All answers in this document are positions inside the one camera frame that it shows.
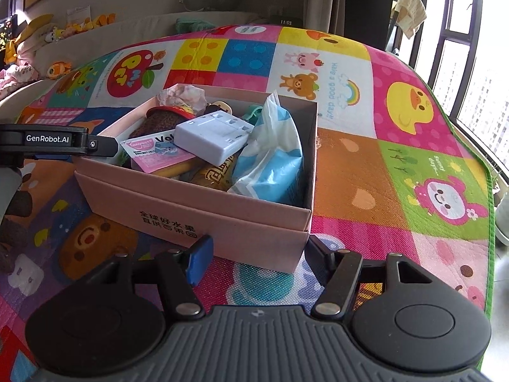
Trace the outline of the left hand brown glove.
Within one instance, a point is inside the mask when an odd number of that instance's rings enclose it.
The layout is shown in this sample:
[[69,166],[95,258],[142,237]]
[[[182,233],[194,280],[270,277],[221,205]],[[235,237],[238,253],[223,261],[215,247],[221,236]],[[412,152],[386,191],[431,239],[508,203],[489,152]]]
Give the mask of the left hand brown glove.
[[33,209],[33,199],[27,191],[17,191],[6,209],[1,222],[1,273],[11,274],[17,256],[28,245],[28,230],[10,216],[26,218]]

